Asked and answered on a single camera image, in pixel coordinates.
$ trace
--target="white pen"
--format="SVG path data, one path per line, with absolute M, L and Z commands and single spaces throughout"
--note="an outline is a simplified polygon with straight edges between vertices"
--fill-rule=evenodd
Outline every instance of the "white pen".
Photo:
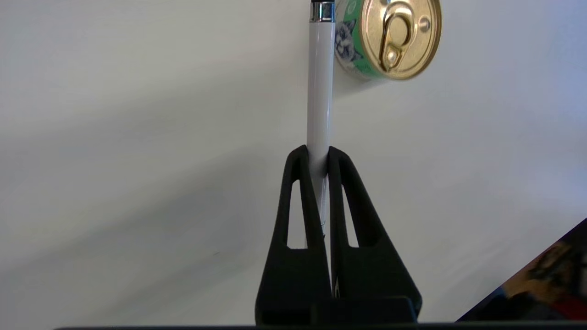
M 334 65 L 334 1 L 311 3 L 308 65 L 307 141 L 310 174 L 322 232 L 326 224 L 326 156 L 330 146 L 330 109 Z

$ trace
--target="cat food can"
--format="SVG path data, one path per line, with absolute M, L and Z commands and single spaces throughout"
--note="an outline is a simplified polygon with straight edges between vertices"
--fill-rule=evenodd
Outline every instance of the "cat food can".
M 440 41 L 438 0 L 337 0 L 335 55 L 364 79 L 409 79 L 430 63 Z

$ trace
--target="chrome pen band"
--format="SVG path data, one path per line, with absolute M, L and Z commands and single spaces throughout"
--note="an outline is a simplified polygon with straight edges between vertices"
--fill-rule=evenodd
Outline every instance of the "chrome pen band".
M 312 2 L 312 13 L 310 14 L 310 23 L 315 22 L 334 22 L 334 2 Z

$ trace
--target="green can label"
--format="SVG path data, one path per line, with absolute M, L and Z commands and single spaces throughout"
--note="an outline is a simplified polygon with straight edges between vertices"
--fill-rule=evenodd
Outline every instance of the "green can label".
M 361 43 L 360 16 L 365 0 L 337 0 L 335 56 L 348 72 L 364 79 L 383 78 L 369 62 Z

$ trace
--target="white backdrop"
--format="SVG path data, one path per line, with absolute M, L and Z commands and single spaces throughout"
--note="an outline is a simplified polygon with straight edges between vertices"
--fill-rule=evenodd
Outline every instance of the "white backdrop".
M 587 214 L 586 3 L 442 6 L 419 77 L 335 68 L 332 143 L 421 321 L 457 319 Z M 254 322 L 282 166 L 305 142 L 308 14 L 0 2 L 1 328 Z

